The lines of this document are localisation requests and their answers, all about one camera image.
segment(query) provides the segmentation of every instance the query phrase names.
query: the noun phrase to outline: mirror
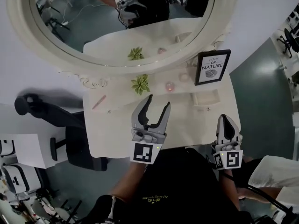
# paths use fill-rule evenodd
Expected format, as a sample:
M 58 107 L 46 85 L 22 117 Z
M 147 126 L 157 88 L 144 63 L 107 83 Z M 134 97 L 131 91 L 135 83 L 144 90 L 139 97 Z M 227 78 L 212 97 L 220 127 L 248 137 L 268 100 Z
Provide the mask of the mirror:
M 64 44 L 94 58 L 127 64 L 155 56 L 159 60 L 179 50 L 198 28 L 209 0 L 35 2 L 51 35 Z

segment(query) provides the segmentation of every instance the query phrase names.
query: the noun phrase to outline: oval mirror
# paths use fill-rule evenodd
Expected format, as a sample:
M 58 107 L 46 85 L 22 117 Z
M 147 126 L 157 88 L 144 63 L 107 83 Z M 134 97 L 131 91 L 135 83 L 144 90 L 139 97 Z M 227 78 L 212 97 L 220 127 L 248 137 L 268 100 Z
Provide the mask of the oval mirror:
M 236 0 L 8 0 L 18 34 L 74 73 L 155 72 L 221 35 Z

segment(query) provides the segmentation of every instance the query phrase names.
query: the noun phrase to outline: framed print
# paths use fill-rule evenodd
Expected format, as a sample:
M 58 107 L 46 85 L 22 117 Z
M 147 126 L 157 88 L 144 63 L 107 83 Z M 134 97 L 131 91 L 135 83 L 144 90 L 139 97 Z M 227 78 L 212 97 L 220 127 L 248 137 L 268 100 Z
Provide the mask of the framed print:
M 231 50 L 200 52 L 195 77 L 195 85 L 221 81 L 228 64 Z

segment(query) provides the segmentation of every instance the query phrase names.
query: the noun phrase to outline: green plant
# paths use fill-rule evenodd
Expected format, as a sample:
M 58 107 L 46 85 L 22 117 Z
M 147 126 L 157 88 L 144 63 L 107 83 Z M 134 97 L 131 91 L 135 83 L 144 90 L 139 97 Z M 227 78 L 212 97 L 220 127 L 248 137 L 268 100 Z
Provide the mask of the green plant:
M 133 60 L 141 60 L 144 59 L 143 54 L 141 54 L 142 52 L 142 47 L 137 47 L 137 48 L 133 48 L 131 49 L 130 54 L 128 55 L 129 60 L 133 61 Z
M 136 80 L 131 81 L 133 83 L 132 89 L 135 89 L 137 95 L 142 95 L 144 91 L 150 92 L 147 74 L 137 76 Z

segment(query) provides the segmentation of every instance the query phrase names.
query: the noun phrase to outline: white mirror frame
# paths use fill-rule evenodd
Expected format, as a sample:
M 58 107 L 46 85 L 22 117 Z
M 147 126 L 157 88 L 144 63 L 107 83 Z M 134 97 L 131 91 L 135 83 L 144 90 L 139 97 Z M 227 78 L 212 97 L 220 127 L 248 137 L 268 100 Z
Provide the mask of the white mirror frame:
M 230 22 L 236 1 L 209 0 L 204 17 L 198 27 L 181 43 L 179 50 L 144 60 L 124 62 L 122 66 L 115 65 L 113 61 L 87 56 L 61 42 L 42 22 L 35 0 L 7 0 L 7 12 L 20 39 L 41 58 L 62 71 L 90 77 L 106 77 L 155 73 L 194 57 L 222 34 Z

